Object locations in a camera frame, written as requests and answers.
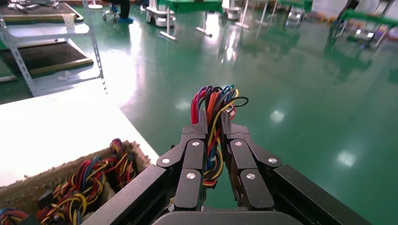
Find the person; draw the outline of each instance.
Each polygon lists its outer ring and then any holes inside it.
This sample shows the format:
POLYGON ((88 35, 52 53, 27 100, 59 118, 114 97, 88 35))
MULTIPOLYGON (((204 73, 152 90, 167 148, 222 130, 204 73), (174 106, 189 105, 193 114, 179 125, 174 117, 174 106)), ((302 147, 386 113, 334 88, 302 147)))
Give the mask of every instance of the person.
POLYGON ((130 0, 110 0, 111 9, 114 13, 118 13, 116 5, 120 5, 119 23, 133 23, 134 20, 129 18, 130 13, 130 0))
POLYGON ((341 16, 348 10, 348 9, 352 9, 355 10, 356 7, 359 5, 360 0, 348 0, 347 4, 345 5, 345 7, 343 8, 343 10, 341 10, 340 14, 338 15, 337 19, 334 21, 335 24, 337 24, 341 18, 341 16))

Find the wire bundle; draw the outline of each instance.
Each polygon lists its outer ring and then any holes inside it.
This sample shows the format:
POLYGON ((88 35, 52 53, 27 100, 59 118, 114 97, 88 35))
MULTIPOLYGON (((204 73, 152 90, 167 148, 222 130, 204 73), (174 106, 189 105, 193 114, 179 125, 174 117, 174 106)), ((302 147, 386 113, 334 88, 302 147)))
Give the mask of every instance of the wire bundle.
POLYGON ((133 180, 136 175, 134 153, 124 152, 120 139, 114 139, 110 148, 111 158, 95 157, 82 162, 76 175, 56 187, 53 197, 57 203, 43 208, 36 215, 41 224, 50 225, 63 220, 79 225, 88 208, 95 210, 98 207, 95 203, 103 191, 106 175, 116 174, 120 188, 133 180))
POLYGON ((4 208, 0 209, 0 224, 1 225, 14 225, 21 222, 23 219, 27 218, 28 214, 12 209, 4 208))
POLYGON ((223 169, 223 158, 218 148, 221 135, 221 126, 218 119, 221 112, 227 110, 229 118, 232 120, 235 117, 236 108, 246 105, 249 99, 240 97, 238 89, 233 84, 224 88, 202 87, 192 100, 192 124, 199 122, 199 110, 203 101, 205 102, 204 110, 206 111, 208 133, 210 134, 207 143, 207 164, 203 185, 206 188, 214 188, 223 169), (245 99, 246 101, 243 104, 234 105, 238 99, 245 99))

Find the shelf rack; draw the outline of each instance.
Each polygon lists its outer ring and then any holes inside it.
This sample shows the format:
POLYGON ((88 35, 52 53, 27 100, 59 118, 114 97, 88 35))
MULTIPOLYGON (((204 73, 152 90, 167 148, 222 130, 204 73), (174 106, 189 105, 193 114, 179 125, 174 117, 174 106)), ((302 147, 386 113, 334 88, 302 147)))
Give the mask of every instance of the shelf rack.
POLYGON ((94 34, 94 27, 90 15, 91 13, 88 8, 88 1, 82 0, 82 2, 84 8, 84 17, 87 24, 84 22, 76 23, 74 29, 67 29, 64 23, 37 23, 30 25, 7 26, 3 16, 0 14, 0 38, 11 50, 11 53, 17 62, 23 78, 28 84, 28 87, 34 97, 71 89, 78 83, 95 79, 101 79, 102 87, 107 93, 100 59, 100 52, 98 50, 97 39, 94 34), (61 71, 54 73, 53 75, 32 79, 18 51, 18 46, 26 44, 27 42, 65 39, 71 46, 76 48, 78 51, 81 51, 72 42, 72 40, 70 40, 71 38, 80 36, 89 36, 91 38, 95 61, 97 62, 96 66, 68 70, 67 72, 61 71), (66 79, 59 79, 65 74, 68 74, 66 79))

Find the chair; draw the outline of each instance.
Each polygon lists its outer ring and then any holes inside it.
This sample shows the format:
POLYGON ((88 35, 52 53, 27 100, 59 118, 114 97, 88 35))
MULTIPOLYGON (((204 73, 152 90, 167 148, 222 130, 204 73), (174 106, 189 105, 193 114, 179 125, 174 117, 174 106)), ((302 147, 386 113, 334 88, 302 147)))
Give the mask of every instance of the chair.
POLYGON ((116 5, 114 5, 113 3, 110 3, 109 9, 104 10, 104 14, 102 14, 102 19, 104 21, 107 20, 107 15, 112 16, 113 22, 117 22, 119 20, 119 14, 118 14, 116 5))

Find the green epoxy floor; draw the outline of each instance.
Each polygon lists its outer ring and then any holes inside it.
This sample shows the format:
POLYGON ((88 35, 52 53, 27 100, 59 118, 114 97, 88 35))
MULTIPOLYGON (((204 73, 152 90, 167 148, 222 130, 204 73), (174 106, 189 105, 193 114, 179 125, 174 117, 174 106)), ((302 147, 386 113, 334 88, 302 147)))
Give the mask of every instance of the green epoxy floor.
MULTIPOLYGON (((209 38, 195 30, 202 13, 177 16, 175 43, 138 7, 131 16, 134 24, 114 25, 94 13, 101 60, 109 94, 160 155, 189 125, 200 87, 234 83, 250 99, 234 123, 247 126, 257 144, 371 223, 397 222, 397 44, 358 54, 355 43, 342 41, 332 50, 325 24, 293 30, 282 18, 270 30, 241 30, 211 17, 209 38)), ((89 38, 74 41, 92 56, 89 38)), ((0 84, 0 104, 24 98, 23 81, 0 84)), ((207 204, 236 206, 226 173, 207 204)))

